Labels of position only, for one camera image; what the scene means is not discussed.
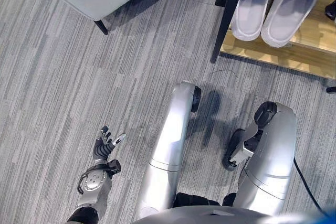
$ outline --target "wire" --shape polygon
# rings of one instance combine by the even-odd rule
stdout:
[[[295,165],[296,170],[298,170],[298,173],[299,173],[299,175],[300,175],[300,177],[301,177],[301,179],[302,179],[302,182],[303,182],[303,184],[304,184],[304,186],[305,186],[305,188],[306,188],[306,190],[307,190],[307,192],[308,192],[310,198],[311,198],[312,201],[314,202],[315,206],[316,206],[316,207],[319,209],[319,211],[320,211],[322,214],[324,214],[326,217],[330,217],[325,211],[322,210],[322,208],[320,207],[320,205],[317,203],[316,199],[314,198],[313,194],[311,193],[311,191],[310,191],[310,189],[309,189],[309,187],[308,187],[308,185],[307,185],[307,182],[306,182],[306,180],[304,179],[304,176],[303,176],[303,174],[302,174],[302,172],[301,172],[301,170],[300,170],[300,168],[299,168],[299,166],[298,166],[298,163],[296,163],[295,157],[294,157],[294,165]]]

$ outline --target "floor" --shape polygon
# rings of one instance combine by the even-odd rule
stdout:
[[[141,178],[170,99],[182,80],[201,87],[178,191],[222,202],[239,167],[221,159],[230,135],[262,102],[297,115],[296,159],[323,208],[336,205],[335,82],[231,55],[209,62],[222,7],[215,0],[132,0],[94,23],[60,0],[0,0],[0,223],[64,223],[92,165],[96,131],[127,141],[113,152],[100,223],[131,223]],[[295,170],[284,212],[315,211]]]

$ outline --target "wooden shelf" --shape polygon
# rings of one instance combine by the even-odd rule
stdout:
[[[336,79],[336,56],[298,45],[274,48],[259,37],[254,41],[236,39],[228,31],[221,52]]]
[[[286,47],[270,47],[260,37],[241,41],[228,31],[221,52],[336,79],[336,24],[324,14],[333,1],[318,0]]]

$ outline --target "robotic arm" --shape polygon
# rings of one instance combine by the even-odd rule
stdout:
[[[112,140],[109,139],[111,133],[107,131],[108,127],[104,126],[97,134],[93,147],[93,166],[87,169],[79,179],[77,191],[81,197],[66,224],[97,224],[106,212],[107,197],[112,188],[112,177],[121,170],[118,160],[108,162],[107,159],[116,145],[126,137],[123,133]]]

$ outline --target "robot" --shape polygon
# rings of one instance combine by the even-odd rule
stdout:
[[[197,111],[200,99],[201,90],[196,85],[183,81],[175,86],[142,179],[137,220],[133,224],[280,223],[267,220],[280,213],[287,193],[296,144],[296,115],[291,108],[276,102],[263,103],[250,126],[236,130],[230,139],[222,160],[224,167],[234,170],[246,162],[238,192],[225,197],[223,206],[206,199],[201,204],[191,204],[191,200],[181,203],[176,189],[183,146],[190,113]],[[117,160],[107,159],[125,139],[125,134],[121,134],[112,141],[107,131],[104,126],[98,132],[93,148],[94,165],[80,177],[78,191],[82,196],[66,224],[97,224],[105,213],[112,176],[121,169]]]

